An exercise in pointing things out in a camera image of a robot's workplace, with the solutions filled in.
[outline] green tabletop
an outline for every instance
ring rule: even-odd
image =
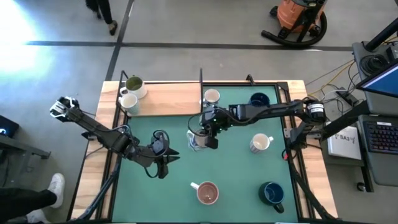
[[[256,92],[265,93],[277,103],[273,86],[216,86],[221,95],[219,105],[247,103]],[[219,148],[194,152],[188,148],[189,116],[139,117],[129,120],[133,134],[142,144],[150,142],[156,129],[166,130],[170,147],[180,159],[169,164],[165,179],[150,179],[144,169],[123,160],[114,203],[113,222],[297,222],[295,200],[288,163],[281,158],[284,137],[280,118],[263,119],[245,127],[230,128],[218,135]],[[199,128],[198,119],[192,127]],[[257,133],[274,137],[270,147],[261,154],[249,149]],[[156,166],[149,168],[156,173]],[[197,200],[190,183],[214,182],[220,196],[214,205]],[[279,183],[285,192],[285,212],[277,213],[263,204],[257,195],[259,186],[267,181]]]

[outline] yellow cable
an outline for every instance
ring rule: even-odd
[[[312,92],[310,94],[308,94],[309,96],[313,96],[314,93],[318,93],[319,91],[323,90],[324,87],[326,87],[328,84],[330,84],[331,82],[333,82],[333,80],[335,80],[339,75],[341,75],[343,73],[344,70],[346,70],[347,68],[349,68],[352,64],[354,64],[355,62],[345,66],[343,69],[340,70],[340,72],[337,73],[337,75],[335,75],[331,80],[329,80],[326,84],[324,84],[319,90]]]
[[[385,43],[385,44],[388,44],[388,42],[390,42],[390,41],[392,41],[392,40],[394,40],[394,39],[396,39],[396,38],[398,38],[398,36],[397,36],[397,37],[392,37],[392,38],[386,40],[384,43]],[[353,63],[351,63],[351,64],[345,66],[343,69],[340,70],[340,72],[337,73],[337,75],[335,75],[331,80],[329,80],[326,84],[324,84],[319,90],[314,91],[314,92],[308,94],[308,96],[312,96],[312,97],[318,99],[318,98],[317,98],[316,96],[314,96],[313,94],[314,94],[314,93],[318,93],[319,91],[323,90],[324,87],[326,87],[328,84],[330,84],[331,82],[333,82],[333,80],[335,80],[339,75],[341,75],[341,74],[343,73],[344,70],[346,70],[347,68],[349,68],[349,67],[350,67],[352,64],[354,64],[354,63],[355,63],[355,62],[353,62]]]

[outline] orange vacuum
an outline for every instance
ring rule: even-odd
[[[278,36],[263,30],[261,35],[291,48],[306,48],[322,39],[327,21],[323,12],[327,0],[282,0],[269,14],[277,17],[282,29]],[[312,39],[303,41],[307,32]],[[296,41],[286,40],[291,33],[299,33]]]

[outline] shoe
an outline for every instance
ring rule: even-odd
[[[116,33],[116,29],[118,28],[118,23],[116,21],[112,21],[111,24],[108,25],[109,33],[114,35]]]
[[[65,178],[62,174],[56,173],[52,176],[48,190],[57,196],[57,201],[51,205],[52,208],[59,208],[63,202],[63,189],[65,188]]]
[[[29,214],[26,215],[26,219],[28,223],[38,223],[38,222],[50,223],[46,219],[44,212],[41,209],[30,212]]]

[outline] person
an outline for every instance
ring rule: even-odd
[[[63,203],[65,178],[52,176],[48,189],[36,192],[20,188],[0,189],[0,223],[26,215],[28,223],[50,223],[41,208],[59,208]]]
[[[101,14],[99,11],[100,9],[102,16],[104,17],[105,23],[107,23],[108,25],[109,33],[111,35],[114,35],[116,33],[118,23],[112,19],[109,0],[86,0],[86,6],[88,9],[94,12],[98,19],[101,19]]]

